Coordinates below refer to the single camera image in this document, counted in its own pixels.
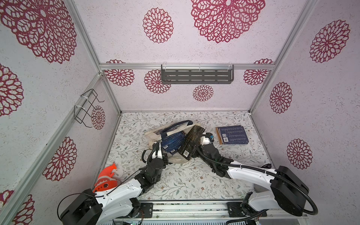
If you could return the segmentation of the black marbled spine book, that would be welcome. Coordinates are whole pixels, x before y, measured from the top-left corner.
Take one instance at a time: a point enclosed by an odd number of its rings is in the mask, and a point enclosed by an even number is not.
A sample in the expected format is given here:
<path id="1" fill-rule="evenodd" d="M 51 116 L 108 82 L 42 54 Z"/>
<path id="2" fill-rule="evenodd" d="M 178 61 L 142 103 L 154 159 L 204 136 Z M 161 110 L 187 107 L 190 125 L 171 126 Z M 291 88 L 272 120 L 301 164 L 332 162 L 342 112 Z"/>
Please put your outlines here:
<path id="1" fill-rule="evenodd" d="M 195 152 L 194 148 L 198 144 L 199 136 L 203 134 L 205 129 L 200 126 L 193 126 L 192 129 L 186 134 L 185 140 L 181 145 L 178 153 L 186 160 L 190 160 Z"/>

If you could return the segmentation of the blue grid cover book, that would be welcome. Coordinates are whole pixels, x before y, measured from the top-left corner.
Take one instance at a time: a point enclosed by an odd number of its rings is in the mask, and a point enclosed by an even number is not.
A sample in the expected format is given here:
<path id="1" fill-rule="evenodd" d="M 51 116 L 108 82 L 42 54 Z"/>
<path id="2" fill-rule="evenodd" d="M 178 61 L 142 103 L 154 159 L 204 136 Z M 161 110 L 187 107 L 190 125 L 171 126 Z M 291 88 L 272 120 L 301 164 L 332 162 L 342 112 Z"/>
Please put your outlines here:
<path id="1" fill-rule="evenodd" d="M 217 135 L 221 145 L 248 144 L 249 139 L 243 126 L 217 127 Z"/>

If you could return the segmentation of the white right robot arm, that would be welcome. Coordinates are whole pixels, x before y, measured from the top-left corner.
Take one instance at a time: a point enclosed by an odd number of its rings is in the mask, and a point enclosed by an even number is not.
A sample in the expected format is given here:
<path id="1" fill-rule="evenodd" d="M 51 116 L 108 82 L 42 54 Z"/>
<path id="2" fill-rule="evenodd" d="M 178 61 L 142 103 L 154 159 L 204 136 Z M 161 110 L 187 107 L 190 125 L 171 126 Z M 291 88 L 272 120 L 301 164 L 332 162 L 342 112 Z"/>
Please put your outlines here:
<path id="1" fill-rule="evenodd" d="M 221 156 L 213 141 L 211 133 L 202 134 L 196 138 L 194 148 L 213 173 L 219 177 L 247 181 L 265 189 L 260 193 L 246 194 L 238 209 L 241 215 L 262 216 L 267 210 L 281 209 L 300 217 L 307 212 L 306 203 L 310 203 L 312 211 L 317 212 L 316 205 L 308 196 L 308 187 L 290 169 L 284 166 L 266 169 L 244 165 Z"/>

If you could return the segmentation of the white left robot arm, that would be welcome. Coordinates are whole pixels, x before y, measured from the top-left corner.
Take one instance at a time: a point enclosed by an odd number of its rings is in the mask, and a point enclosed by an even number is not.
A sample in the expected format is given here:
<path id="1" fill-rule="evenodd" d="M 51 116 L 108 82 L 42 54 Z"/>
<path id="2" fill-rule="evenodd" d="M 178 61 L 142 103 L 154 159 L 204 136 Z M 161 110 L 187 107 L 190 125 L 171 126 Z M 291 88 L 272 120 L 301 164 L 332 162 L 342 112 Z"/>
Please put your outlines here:
<path id="1" fill-rule="evenodd" d="M 165 157 L 154 158 L 133 179 L 115 188 L 96 193 L 87 189 L 76 193 L 77 198 L 62 214 L 58 214 L 58 219 L 64 225 L 100 225 L 117 217 L 135 217 L 141 207 L 138 197 L 160 181 L 166 165 L 168 160 Z"/>

